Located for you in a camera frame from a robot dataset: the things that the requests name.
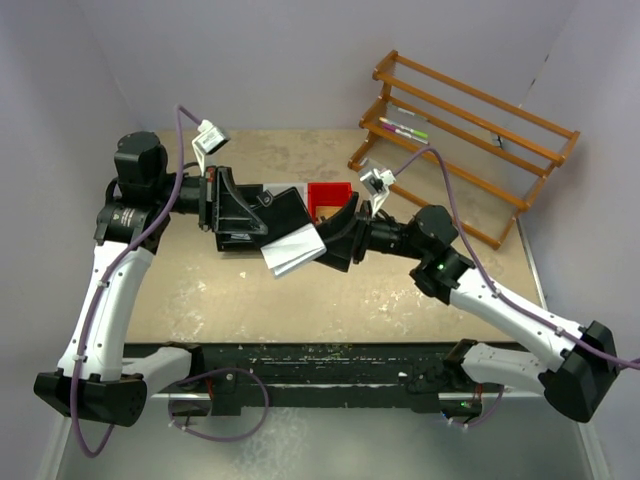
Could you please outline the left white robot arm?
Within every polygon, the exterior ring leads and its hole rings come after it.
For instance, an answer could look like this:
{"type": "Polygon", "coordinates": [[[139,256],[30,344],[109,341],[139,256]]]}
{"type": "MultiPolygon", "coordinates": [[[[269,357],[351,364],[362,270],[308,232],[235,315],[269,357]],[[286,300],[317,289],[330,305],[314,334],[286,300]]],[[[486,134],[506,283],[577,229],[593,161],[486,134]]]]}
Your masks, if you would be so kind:
{"type": "Polygon", "coordinates": [[[182,186],[168,173],[167,151],[152,132],[122,137],[114,162],[117,176],[96,219],[80,317],[55,370],[34,383],[35,394],[75,428],[82,421],[130,427],[153,395],[172,387],[194,392],[210,375],[195,344],[170,342],[131,362],[124,358],[137,295],[182,186]]]}

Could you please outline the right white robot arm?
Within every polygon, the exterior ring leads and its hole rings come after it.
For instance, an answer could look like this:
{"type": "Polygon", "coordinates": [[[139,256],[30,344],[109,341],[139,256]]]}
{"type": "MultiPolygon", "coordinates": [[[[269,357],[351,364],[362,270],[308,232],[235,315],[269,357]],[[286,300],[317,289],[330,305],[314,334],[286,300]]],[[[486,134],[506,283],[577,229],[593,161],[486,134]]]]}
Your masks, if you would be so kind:
{"type": "Polygon", "coordinates": [[[442,206],[423,207],[400,223],[374,213],[368,202],[353,195],[317,230],[327,247],[321,264],[347,271],[367,251],[416,259],[410,276],[425,296],[475,315],[519,344],[511,350],[460,341],[444,369],[446,383],[456,391],[476,383],[515,387],[537,393],[560,414],[587,423],[620,373],[608,327],[557,316],[504,288],[478,261],[453,247],[458,231],[442,206]]]}

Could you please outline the black card holder wallet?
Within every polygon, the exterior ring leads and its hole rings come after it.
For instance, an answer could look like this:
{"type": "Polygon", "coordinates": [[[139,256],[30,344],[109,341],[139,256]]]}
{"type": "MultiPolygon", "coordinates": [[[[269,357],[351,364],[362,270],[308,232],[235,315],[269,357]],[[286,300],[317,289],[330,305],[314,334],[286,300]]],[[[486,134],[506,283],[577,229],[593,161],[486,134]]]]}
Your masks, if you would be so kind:
{"type": "Polygon", "coordinates": [[[277,195],[265,190],[257,199],[258,204],[252,210],[266,229],[250,233],[249,237],[275,278],[281,278],[327,252],[295,187],[277,195]]]}

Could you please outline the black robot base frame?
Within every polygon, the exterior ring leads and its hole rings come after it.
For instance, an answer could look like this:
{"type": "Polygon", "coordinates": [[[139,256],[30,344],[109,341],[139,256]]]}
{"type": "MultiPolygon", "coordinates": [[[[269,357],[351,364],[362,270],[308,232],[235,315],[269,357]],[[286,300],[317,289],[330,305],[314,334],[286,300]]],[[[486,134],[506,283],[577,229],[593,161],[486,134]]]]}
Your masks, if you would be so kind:
{"type": "Polygon", "coordinates": [[[511,345],[128,344],[118,381],[92,375],[80,416],[131,426],[155,393],[205,393],[210,413],[244,407],[400,408],[475,417],[479,392],[499,386],[540,393],[543,363],[511,345]]]}

